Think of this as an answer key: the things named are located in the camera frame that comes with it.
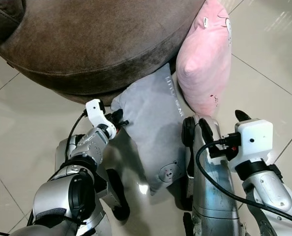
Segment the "grey pillow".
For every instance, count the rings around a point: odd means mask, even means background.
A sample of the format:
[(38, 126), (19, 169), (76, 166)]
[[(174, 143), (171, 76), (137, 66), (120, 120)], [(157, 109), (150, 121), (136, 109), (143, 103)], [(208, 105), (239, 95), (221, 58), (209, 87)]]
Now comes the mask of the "grey pillow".
[(111, 104), (129, 122), (123, 129), (136, 143), (151, 195), (180, 179), (187, 169), (181, 140), (185, 114), (175, 88), (167, 63), (129, 85)]

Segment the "brown suede sofa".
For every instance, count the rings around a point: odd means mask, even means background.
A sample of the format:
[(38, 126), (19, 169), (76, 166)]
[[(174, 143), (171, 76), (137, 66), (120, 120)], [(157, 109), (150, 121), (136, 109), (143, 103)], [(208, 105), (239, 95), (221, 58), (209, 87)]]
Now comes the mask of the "brown suede sofa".
[(0, 0), (0, 56), (76, 103), (175, 60), (205, 0)]

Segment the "pink pillow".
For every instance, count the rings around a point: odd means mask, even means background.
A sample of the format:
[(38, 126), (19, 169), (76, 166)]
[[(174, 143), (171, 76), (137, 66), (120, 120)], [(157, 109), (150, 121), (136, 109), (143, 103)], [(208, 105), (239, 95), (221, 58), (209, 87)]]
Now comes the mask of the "pink pillow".
[(232, 27), (218, 0), (205, 0), (176, 61), (177, 79), (189, 108), (213, 116), (231, 75)]

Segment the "silver right robot leg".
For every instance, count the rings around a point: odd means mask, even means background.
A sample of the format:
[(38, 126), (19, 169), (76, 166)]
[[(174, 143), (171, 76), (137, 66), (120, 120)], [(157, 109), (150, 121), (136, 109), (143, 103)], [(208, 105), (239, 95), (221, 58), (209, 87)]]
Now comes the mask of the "silver right robot leg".
[(183, 223), (186, 236), (248, 236), (240, 221), (236, 201), (216, 189), (196, 169), (196, 165), (200, 164), (218, 184), (233, 192), (226, 157), (211, 159), (206, 149), (198, 159), (195, 158), (200, 147), (222, 137), (218, 122), (209, 116), (186, 117), (181, 136), (187, 159), (182, 185), (185, 191)]

